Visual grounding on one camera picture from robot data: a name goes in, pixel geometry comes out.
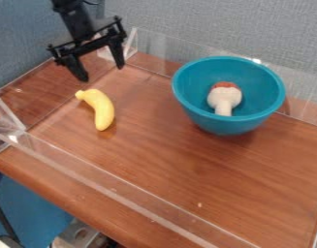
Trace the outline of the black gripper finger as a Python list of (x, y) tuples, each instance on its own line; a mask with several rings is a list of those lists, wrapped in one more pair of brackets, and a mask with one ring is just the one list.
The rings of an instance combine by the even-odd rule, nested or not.
[(88, 82), (90, 80), (89, 73), (84, 67), (84, 64), (80, 60), (80, 58), (69, 54), (63, 57), (63, 64), (69, 71), (74, 74), (74, 76), (84, 82)]
[(109, 41), (109, 48), (114, 58), (114, 62), (118, 69), (122, 69), (126, 64), (122, 41), (120, 39), (112, 39)]

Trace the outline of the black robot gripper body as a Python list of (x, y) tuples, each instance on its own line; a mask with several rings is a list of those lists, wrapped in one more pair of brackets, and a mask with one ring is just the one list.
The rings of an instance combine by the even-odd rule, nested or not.
[(124, 43), (128, 33), (122, 25), (122, 18), (116, 15), (102, 22), (97, 28), (85, 7), (85, 0), (51, 0), (54, 11), (61, 15), (72, 41), (59, 46), (49, 46), (49, 51), (55, 57), (59, 65), (63, 64), (63, 57), (69, 54), (77, 57), (89, 52), (109, 46), (112, 39), (120, 39)]

